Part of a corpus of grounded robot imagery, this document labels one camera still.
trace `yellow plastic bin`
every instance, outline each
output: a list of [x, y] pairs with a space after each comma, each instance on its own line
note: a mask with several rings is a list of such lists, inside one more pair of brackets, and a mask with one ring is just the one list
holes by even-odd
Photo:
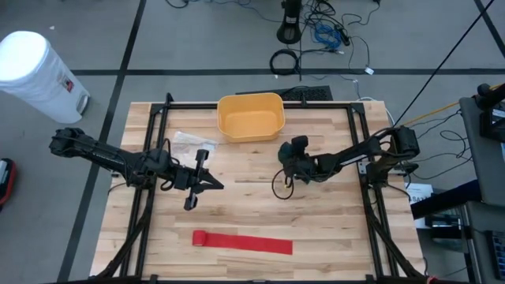
[[275, 139], [285, 124], [275, 93], [227, 95], [218, 102], [218, 127], [231, 143]]

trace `red strap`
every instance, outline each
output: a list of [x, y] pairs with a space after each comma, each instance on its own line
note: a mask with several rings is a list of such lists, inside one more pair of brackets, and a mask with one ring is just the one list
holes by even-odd
[[278, 240], [268, 237], [214, 234], [207, 233], [204, 230], [193, 231], [193, 245], [293, 255], [293, 241]]

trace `wooden tabletop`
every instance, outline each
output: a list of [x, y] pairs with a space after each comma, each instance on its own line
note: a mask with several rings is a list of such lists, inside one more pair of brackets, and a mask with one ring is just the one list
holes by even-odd
[[[382, 102], [364, 105], [370, 133], [389, 126]], [[121, 148], [142, 151], [150, 107], [150, 103], [132, 103]], [[351, 280], [374, 274], [355, 166], [345, 167], [324, 183], [304, 185], [297, 181], [289, 200], [276, 199], [271, 191], [271, 179], [282, 168], [277, 151], [283, 142], [307, 135], [307, 152], [311, 155], [336, 153], [352, 146], [346, 112], [285, 112], [286, 126], [279, 138], [228, 144], [217, 128], [215, 110], [169, 111], [166, 138], [173, 139], [175, 132], [181, 131], [219, 142], [205, 167], [225, 189], [203, 192], [197, 208], [190, 212], [183, 209], [187, 192], [156, 190], [145, 278], [157, 274], [160, 279]], [[357, 129], [362, 139], [361, 127]], [[124, 180], [115, 178], [113, 185], [121, 182]], [[400, 177], [390, 176], [390, 183], [404, 189]], [[286, 194], [282, 184], [278, 185], [279, 195]], [[105, 268], [125, 240], [133, 194], [133, 188], [126, 186], [110, 193], [91, 275]], [[383, 196], [393, 240], [422, 272], [425, 266], [408, 199], [388, 188], [383, 189]], [[293, 240], [294, 254], [194, 247], [194, 230]], [[388, 273], [382, 241], [380, 248]], [[134, 269], [136, 251], [137, 247], [133, 249], [130, 271]]]

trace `black metal frame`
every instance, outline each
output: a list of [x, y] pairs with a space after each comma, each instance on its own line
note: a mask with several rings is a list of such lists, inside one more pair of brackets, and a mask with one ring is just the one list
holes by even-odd
[[[166, 121], [168, 119], [168, 112], [170, 110], [214, 110], [217, 108], [217, 103], [170, 103], [172, 98], [167, 96], [167, 103], [155, 103], [151, 105], [148, 129], [146, 132], [146, 137], [144, 140], [144, 150], [148, 150], [152, 143], [152, 134], [155, 128], [155, 117], [157, 114], [161, 114], [161, 121], [158, 133], [157, 147], [161, 148], [163, 145], [163, 138], [165, 134]], [[370, 134], [368, 132], [368, 124], [365, 117], [365, 108], [363, 103], [284, 103], [285, 109], [335, 109], [335, 110], [345, 110], [349, 120], [350, 134], [353, 145], [359, 143], [357, 126], [354, 119], [354, 114], [357, 114], [360, 120], [361, 129], [363, 132], [364, 139], [369, 138]], [[366, 174], [362, 174], [359, 171], [359, 166], [356, 163], [357, 172], [359, 175], [359, 182], [361, 186], [361, 195], [363, 198], [363, 207], [365, 210], [365, 217], [368, 227], [368, 237], [370, 240], [370, 246], [372, 250], [372, 258], [374, 263], [374, 269], [376, 273], [377, 280], [374, 280], [373, 276], [366, 275], [366, 280], [362, 281], [174, 281], [174, 280], [158, 280], [157, 275], [152, 275], [150, 280], [142, 280], [142, 272], [144, 268], [144, 259], [147, 251], [149, 226], [152, 217], [152, 207], [155, 198], [155, 185], [148, 189], [136, 189], [135, 195], [133, 197], [132, 210], [129, 220], [129, 228], [125, 244], [120, 248], [115, 259], [122, 260], [121, 270], [119, 272], [118, 278], [113, 278], [117, 267], [107, 267], [106, 270], [94, 278], [90, 278], [84, 281], [70, 282], [75, 284], [81, 283], [149, 283], [149, 284], [175, 284], [175, 283], [186, 283], [186, 284], [203, 284], [213, 282], [214, 284], [226, 283], [226, 284], [254, 284], [258, 283], [317, 283], [317, 284], [369, 284], [369, 283], [426, 283], [426, 277], [415, 271], [413, 267], [405, 261], [401, 251], [391, 240], [391, 233], [389, 230], [389, 225], [387, 221], [386, 208], [383, 201], [382, 192], [380, 187], [374, 186], [373, 190], [376, 195], [377, 207], [379, 211], [379, 218], [376, 217], [372, 205], [370, 202], [370, 196], [368, 194], [368, 180]], [[137, 222], [138, 212], [140, 208], [140, 202], [143, 191], [148, 192], [148, 198], [146, 200], [146, 206], [142, 217]], [[135, 267], [135, 274], [133, 276], [128, 275], [129, 263], [131, 258], [131, 248], [133, 247], [134, 241], [140, 235], [140, 247], [137, 254], [137, 264]], [[377, 241], [377, 234], [381, 237], [383, 243], [386, 246], [387, 260], [389, 268], [391, 270], [391, 276], [384, 275], [382, 263], [380, 260], [379, 243]], [[402, 267], [407, 275], [407, 278], [398, 276], [398, 264]]]

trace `red object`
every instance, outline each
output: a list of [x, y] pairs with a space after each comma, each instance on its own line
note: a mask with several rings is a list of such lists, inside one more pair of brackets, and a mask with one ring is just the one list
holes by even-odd
[[11, 159], [2, 159], [2, 161], [7, 163], [5, 173], [5, 180], [2, 180], [4, 177], [0, 175], [0, 206], [2, 206], [10, 197], [10, 194], [13, 191], [14, 187], [14, 178], [16, 177], [16, 163], [14, 163]]
[[213, 248], [244, 249], [293, 255], [293, 241], [269, 237], [249, 237], [193, 231], [193, 245]]

